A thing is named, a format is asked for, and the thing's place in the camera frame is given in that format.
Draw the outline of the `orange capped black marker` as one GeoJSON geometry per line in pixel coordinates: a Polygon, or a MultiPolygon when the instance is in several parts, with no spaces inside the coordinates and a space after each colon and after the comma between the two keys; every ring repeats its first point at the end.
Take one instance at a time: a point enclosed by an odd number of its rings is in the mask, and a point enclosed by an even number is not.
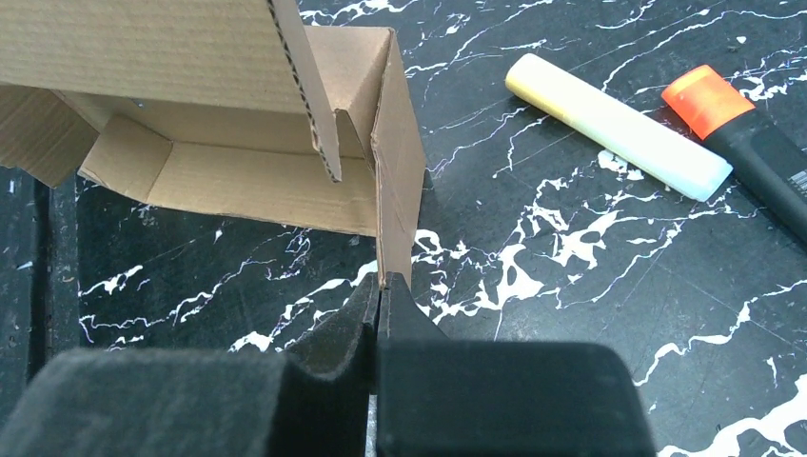
{"type": "Polygon", "coordinates": [[[688,71],[661,95],[701,143],[734,168],[794,235],[806,241],[806,152],[708,65],[688,71]]]}

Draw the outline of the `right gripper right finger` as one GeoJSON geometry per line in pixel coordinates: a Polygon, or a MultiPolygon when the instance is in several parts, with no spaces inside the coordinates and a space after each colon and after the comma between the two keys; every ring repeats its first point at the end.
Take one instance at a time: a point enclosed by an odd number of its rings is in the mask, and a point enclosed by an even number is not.
{"type": "Polygon", "coordinates": [[[586,342],[447,337],[390,273],[379,302],[381,456],[652,456],[630,373],[586,342]]]}

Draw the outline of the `yellow highlighter marker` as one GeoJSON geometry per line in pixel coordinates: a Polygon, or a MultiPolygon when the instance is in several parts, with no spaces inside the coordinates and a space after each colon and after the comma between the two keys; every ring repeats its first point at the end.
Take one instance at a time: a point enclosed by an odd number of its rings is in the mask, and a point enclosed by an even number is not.
{"type": "Polygon", "coordinates": [[[712,151],[532,53],[505,75],[506,87],[680,194],[706,201],[733,167],[712,151]]]}

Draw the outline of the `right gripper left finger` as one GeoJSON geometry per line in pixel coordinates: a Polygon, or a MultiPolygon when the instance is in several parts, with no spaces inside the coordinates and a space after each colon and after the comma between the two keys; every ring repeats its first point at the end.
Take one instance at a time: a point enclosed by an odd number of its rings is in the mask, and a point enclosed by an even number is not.
{"type": "Polygon", "coordinates": [[[33,379],[5,456],[361,456],[380,291],[279,353],[74,349],[33,379]]]}

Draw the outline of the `brown cardboard box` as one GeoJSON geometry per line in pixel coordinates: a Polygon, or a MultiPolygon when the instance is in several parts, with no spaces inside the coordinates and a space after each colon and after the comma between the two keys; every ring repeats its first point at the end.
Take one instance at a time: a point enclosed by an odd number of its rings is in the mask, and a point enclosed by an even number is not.
{"type": "Polygon", "coordinates": [[[5,1],[1,163],[148,205],[371,236],[409,278],[424,153],[396,32],[293,1],[5,1]]]}

